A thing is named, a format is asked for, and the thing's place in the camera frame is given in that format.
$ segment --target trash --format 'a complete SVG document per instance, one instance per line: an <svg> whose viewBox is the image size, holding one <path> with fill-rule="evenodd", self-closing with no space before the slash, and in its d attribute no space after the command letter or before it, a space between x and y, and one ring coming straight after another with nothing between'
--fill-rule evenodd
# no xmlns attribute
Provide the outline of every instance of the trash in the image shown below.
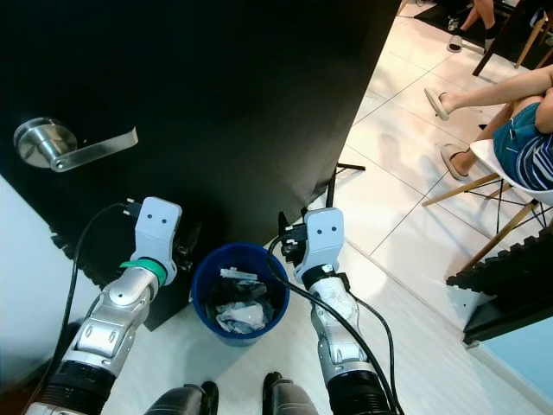
<svg viewBox="0 0 553 415"><path fill-rule="evenodd" d="M206 303L207 316L228 333L247 335L264 329L275 314L267 284L257 281L256 274L233 267L221 269L221 277L224 273L233 277L216 281ZM238 275L246 275L246 279L236 278Z"/></svg>

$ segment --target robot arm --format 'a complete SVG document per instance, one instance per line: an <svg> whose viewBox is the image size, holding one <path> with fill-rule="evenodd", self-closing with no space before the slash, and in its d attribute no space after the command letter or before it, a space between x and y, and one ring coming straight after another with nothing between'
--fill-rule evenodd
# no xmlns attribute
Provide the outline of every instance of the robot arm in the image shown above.
<svg viewBox="0 0 553 415"><path fill-rule="evenodd" d="M288 225L283 215L279 222L283 255L296 266L297 282L360 333L359 306L347 292L346 274L336 273L344 245L342 212L327 207L306 213L300 225ZM333 413L392 414L373 365L346 328L316 304L311 321L319 337L319 359Z"/></svg>
<svg viewBox="0 0 553 415"><path fill-rule="evenodd" d="M131 261L121 264L121 277L102 291L28 415L101 413L149 304L175 277L173 239L180 218L179 206L154 197L144 200Z"/></svg>

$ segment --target wall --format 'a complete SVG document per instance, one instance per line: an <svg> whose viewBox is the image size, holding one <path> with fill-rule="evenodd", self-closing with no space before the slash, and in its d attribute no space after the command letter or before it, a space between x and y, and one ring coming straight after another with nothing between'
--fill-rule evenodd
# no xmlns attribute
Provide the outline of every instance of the wall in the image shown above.
<svg viewBox="0 0 553 415"><path fill-rule="evenodd" d="M54 351L72 262L46 222L0 176L0 387L21 380ZM80 273L72 320L99 288Z"/></svg>
<svg viewBox="0 0 553 415"><path fill-rule="evenodd" d="M495 337L484 345L553 401L553 318Z"/></svg>

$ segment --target green band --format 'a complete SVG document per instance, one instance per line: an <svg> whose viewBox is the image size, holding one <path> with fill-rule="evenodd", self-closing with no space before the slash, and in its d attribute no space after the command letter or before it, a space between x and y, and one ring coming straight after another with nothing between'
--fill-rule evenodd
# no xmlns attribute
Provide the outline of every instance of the green band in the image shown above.
<svg viewBox="0 0 553 415"><path fill-rule="evenodd" d="M142 268L146 268L148 271L154 272L160 287L165 283L165 280L167 279L167 272L165 271L165 269L151 259L140 258L136 261L127 261L123 262L119 267L129 268L130 266L141 266Z"/></svg>

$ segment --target cable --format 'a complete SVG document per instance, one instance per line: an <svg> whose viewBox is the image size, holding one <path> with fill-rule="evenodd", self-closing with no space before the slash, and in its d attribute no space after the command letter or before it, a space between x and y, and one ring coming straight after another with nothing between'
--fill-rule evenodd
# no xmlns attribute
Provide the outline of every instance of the cable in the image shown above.
<svg viewBox="0 0 553 415"><path fill-rule="evenodd" d="M275 268L272 264L272 256L273 252L275 251L275 247L279 242L282 242L286 238L285 235L280 235L273 239L273 241L269 245L269 250L267 253L267 265L269 266L269 269L271 273L273 274L273 277L275 277L280 283L284 284L286 287L288 287L290 290L298 294L299 296L309 300L312 303L317 304L319 307L323 308L326 312L330 313L332 317L334 317L343 327L347 330L347 332L352 335L352 337L355 339L355 341L359 344L361 349L365 352L365 354L368 356L369 362L374 367L375 372L377 373L377 376L380 380L380 383L382 384L382 388L384 389L384 393L386 396L386 399L388 400L388 404L390 406L390 409L392 412L397 413L397 404L396 399L394 398L394 395L390 389L390 385L388 383L388 380L385 377L384 371L382 370L382 367L378 364L378 361L376 357L374 356L374 353L371 351L371 349L367 346L365 343L365 340L363 340L363 337L359 334L359 332L352 327L352 325L333 307L325 303L324 301L320 300L319 298L313 296L308 291L303 290L302 288L293 285L290 281L287 281L286 279L282 278L277 271L275 271Z"/></svg>
<svg viewBox="0 0 553 415"><path fill-rule="evenodd" d="M397 390L396 390L396 374L395 374L395 368L394 368L394 355L395 355L395 352L394 352L394 341L393 341L393 338L391 336L391 330L390 330L390 326L388 325L388 322L386 321L386 319L380 314L378 313L378 311L376 311L376 309L374 309L371 305L365 303L363 300L361 300L360 298L358 298L355 294L353 294L351 291L349 291L349 295L353 297L353 299L361 304L363 307L365 307L367 310L369 310L375 317L377 317L377 319L379 319L379 321L382 323L382 326L384 327L384 329L386 330L386 335L388 336L388 344L390 346L390 384L391 384L391 393L393 394L394 396L394 400L396 400L396 406L397 406L397 411L403 415L404 414L404 409L401 407L401 405L399 405L399 398L397 397Z"/></svg>
<svg viewBox="0 0 553 415"><path fill-rule="evenodd" d="M82 234L79 237L79 241L77 242L77 247L75 248L75 254L73 255L73 270L71 272L71 283L69 284L69 292L67 293L67 300L66 300L66 308L63 313L63 319L61 320L61 329L60 334L58 335L58 341L55 346L54 355L52 356L52 359L48 363L48 367L46 368L46 371L41 377L41 380L39 381L38 385L36 386L35 390L31 394L31 397L29 398L29 401L25 405L25 408L23 409L22 413L25 413L28 408L31 406L33 402L35 402L36 397L41 392L42 387L44 386L44 382L46 379L50 377L52 374L52 371L57 367L59 360L61 359L61 356L63 353L65 353L65 350L63 348L65 338L67 336L67 325L69 323L69 315L71 313L71 306L73 305L73 297L75 294L75 287L77 285L77 276L79 275L79 255L80 255L80 249L83 245L83 242L85 240L86 235L88 234L88 231L94 224L94 222L104 214L111 211L113 208L125 208L126 205L124 203L113 203L112 205L103 208L100 210L97 214L95 214L92 219L88 221L88 223L85 226L85 229L83 229Z"/></svg>

